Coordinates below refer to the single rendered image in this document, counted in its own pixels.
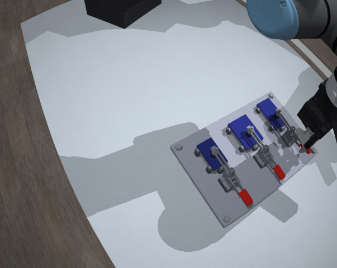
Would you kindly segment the grey toggle clamp with red handle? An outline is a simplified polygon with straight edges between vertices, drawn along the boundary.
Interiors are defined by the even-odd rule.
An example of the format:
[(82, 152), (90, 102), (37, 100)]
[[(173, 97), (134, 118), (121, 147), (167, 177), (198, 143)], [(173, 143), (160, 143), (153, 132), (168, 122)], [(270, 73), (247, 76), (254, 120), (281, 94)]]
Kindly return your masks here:
[[(236, 192), (241, 196), (241, 198), (243, 199), (243, 201), (245, 202), (246, 205), (250, 205), (252, 204), (253, 200), (250, 197), (250, 195), (248, 194), (248, 192), (246, 191), (246, 189), (244, 189), (242, 187), (242, 185), (240, 184), (240, 179), (238, 178), (238, 176), (235, 173), (235, 169), (233, 167), (229, 167), (229, 165), (227, 164), (227, 162), (225, 161), (225, 159), (222, 157), (222, 155), (219, 153), (219, 149), (218, 147), (212, 146), (210, 148), (211, 152), (211, 157), (212, 158), (217, 158), (219, 163), (221, 164), (221, 166), (224, 168), (225, 172), (223, 173), (223, 175), (221, 177), (219, 177), (218, 182), (220, 183), (220, 185), (222, 186), (222, 188), (224, 189), (224, 191), (227, 193), (229, 190), (231, 190), (232, 188), (234, 188), (236, 190)], [(225, 165), (227, 166), (227, 168), (229, 169), (229, 172), (227, 172), (228, 170), (226, 169), (226, 167), (223, 165), (223, 163), (221, 162), (221, 160), (219, 159), (218, 155), (221, 157), (222, 161), (225, 163)], [(231, 170), (233, 169), (233, 174), (231, 174)], [(230, 174), (230, 177), (229, 175)], [(232, 177), (234, 177), (232, 179)], [(241, 187), (242, 191), (239, 192), (236, 188), (236, 186), (239, 184), (239, 186)]]
[[(302, 144), (301, 144), (301, 142), (300, 142), (300, 140), (299, 140), (299, 138), (298, 138), (298, 136), (295, 132), (296, 128), (293, 127), (293, 126), (290, 126), (290, 124), (287, 122), (287, 120), (283, 116), (281, 109), (278, 109), (278, 108), (275, 109), (274, 118), (275, 119), (280, 118), (281, 121), (283, 122), (283, 124), (287, 128), (286, 132), (281, 136), (281, 138), (285, 142), (285, 144), (288, 147), (290, 147), (292, 144), (296, 143), (298, 147), (302, 147)], [(297, 142), (297, 140), (300, 142), (300, 144)], [(306, 151), (307, 154), (310, 154), (311, 152), (312, 152), (312, 150), (310, 148)]]
[[(253, 159), (256, 161), (256, 163), (258, 164), (258, 166), (260, 168), (262, 168), (266, 164), (269, 164), (269, 166), (271, 167), (271, 169), (273, 169), (276, 172), (276, 174), (278, 175), (279, 179), (280, 180), (284, 179), (285, 178), (285, 174), (282, 171), (282, 169), (280, 168), (280, 166), (278, 164), (276, 164), (276, 162), (274, 161), (273, 155), (269, 151), (269, 146), (268, 145), (264, 145), (262, 143), (262, 141), (260, 140), (260, 138), (258, 137), (258, 135), (254, 132), (254, 127), (253, 126), (248, 126), (248, 127), (246, 127), (246, 129), (247, 129), (246, 136), (247, 137), (251, 137), (252, 136), (252, 138), (255, 140), (255, 142), (260, 147), (260, 149), (258, 150), (258, 152), (253, 156)], [(254, 137), (253, 134), (255, 135), (255, 137), (258, 140)], [(267, 149), (266, 149), (266, 147), (267, 147)], [(267, 153), (268, 153), (268, 155), (267, 155)], [(271, 161), (274, 163), (275, 167), (273, 167), (271, 165), (271, 163), (270, 163)]]

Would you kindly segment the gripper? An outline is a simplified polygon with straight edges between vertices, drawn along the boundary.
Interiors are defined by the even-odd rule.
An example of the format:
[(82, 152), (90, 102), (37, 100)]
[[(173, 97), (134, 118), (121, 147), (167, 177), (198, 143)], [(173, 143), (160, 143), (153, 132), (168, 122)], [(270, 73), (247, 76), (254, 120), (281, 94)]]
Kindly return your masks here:
[(320, 83), (316, 94), (303, 105), (297, 114), (307, 129), (306, 131), (296, 129), (296, 134), (302, 144), (299, 153), (306, 152), (333, 128), (329, 116), (334, 112), (337, 113), (337, 108), (327, 95), (325, 86), (327, 80), (328, 78)]

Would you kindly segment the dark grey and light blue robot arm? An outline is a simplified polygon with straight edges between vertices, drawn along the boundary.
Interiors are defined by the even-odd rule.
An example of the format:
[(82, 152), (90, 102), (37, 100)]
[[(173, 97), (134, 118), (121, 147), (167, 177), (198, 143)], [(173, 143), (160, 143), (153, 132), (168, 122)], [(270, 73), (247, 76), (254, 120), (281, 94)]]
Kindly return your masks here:
[[(322, 39), (337, 56), (337, 0), (246, 0), (255, 28), (271, 39)], [(337, 108), (337, 67), (326, 82)]]

